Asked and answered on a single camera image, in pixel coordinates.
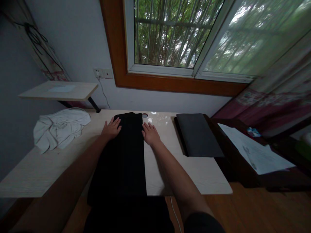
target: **white cloth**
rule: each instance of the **white cloth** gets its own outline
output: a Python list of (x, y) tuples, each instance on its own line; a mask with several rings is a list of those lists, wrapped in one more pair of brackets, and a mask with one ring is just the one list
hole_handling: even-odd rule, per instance
[(83, 127), (90, 122), (90, 115), (80, 108), (40, 116), (33, 130), (35, 146), (41, 154), (56, 147), (64, 149), (75, 137), (81, 135)]

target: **wall socket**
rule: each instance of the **wall socket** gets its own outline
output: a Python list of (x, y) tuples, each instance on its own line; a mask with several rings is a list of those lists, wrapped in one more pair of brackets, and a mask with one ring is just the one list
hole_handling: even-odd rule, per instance
[(95, 78), (113, 79), (111, 69), (93, 68)]

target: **person's lap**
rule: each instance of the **person's lap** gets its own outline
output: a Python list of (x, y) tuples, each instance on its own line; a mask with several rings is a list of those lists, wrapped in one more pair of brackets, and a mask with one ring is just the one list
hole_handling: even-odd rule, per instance
[(84, 232), (133, 229), (135, 232), (174, 232), (164, 197), (107, 198), (93, 206)]

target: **dark wooden furniture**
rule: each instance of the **dark wooden furniture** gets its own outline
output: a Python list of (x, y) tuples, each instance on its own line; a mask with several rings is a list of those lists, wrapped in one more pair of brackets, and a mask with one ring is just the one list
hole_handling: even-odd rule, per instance
[[(205, 118), (226, 157), (225, 159), (215, 158), (215, 160), (229, 182), (238, 181), (245, 188), (265, 187), (270, 192), (311, 190), (311, 178), (303, 173), (299, 167), (289, 168), (288, 171), (258, 175), (218, 125), (220, 123), (234, 127), (248, 136), (247, 126), (242, 121), (237, 119), (210, 119), (206, 115)], [(267, 145), (267, 142), (262, 137), (252, 139), (262, 145)], [(271, 149), (297, 165), (292, 158), (279, 153), (274, 148)]]
[(295, 146), (297, 143), (296, 139), (288, 136), (273, 142), (271, 146), (311, 177), (311, 161), (296, 151)]
[(269, 144), (272, 144), (273, 142), (278, 142), (284, 138), (288, 138), (290, 135), (292, 135), (293, 133), (307, 127), (311, 125), (311, 117), (308, 117), (307, 119), (299, 122), (298, 124), (290, 127), (289, 129), (285, 130), (284, 132), (281, 132), (271, 138), (268, 138), (267, 141), (269, 142)]
[(18, 198), (3, 218), (0, 219), (0, 232), (9, 232), (22, 217), (27, 208), (36, 200), (37, 198)]

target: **desk surface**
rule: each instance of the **desk surface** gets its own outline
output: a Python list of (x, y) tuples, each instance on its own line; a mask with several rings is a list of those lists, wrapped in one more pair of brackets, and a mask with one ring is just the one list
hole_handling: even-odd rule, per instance
[[(68, 166), (98, 137), (105, 120), (117, 114), (131, 111), (101, 110), (90, 112), (91, 122), (80, 137), (75, 138), (65, 149), (49, 150), (43, 155), (33, 148), (26, 157), (0, 183), (0, 197), (41, 197)], [(143, 122), (156, 126), (163, 143), (186, 170), (202, 194), (230, 194), (232, 189), (214, 158), (186, 157), (181, 148), (173, 123), (176, 113), (142, 112), (148, 117)], [(171, 195), (165, 188), (155, 155), (144, 142), (144, 162), (147, 195)]]
[(24, 99), (87, 101), (97, 87), (97, 83), (47, 81), (19, 94), (18, 97)]

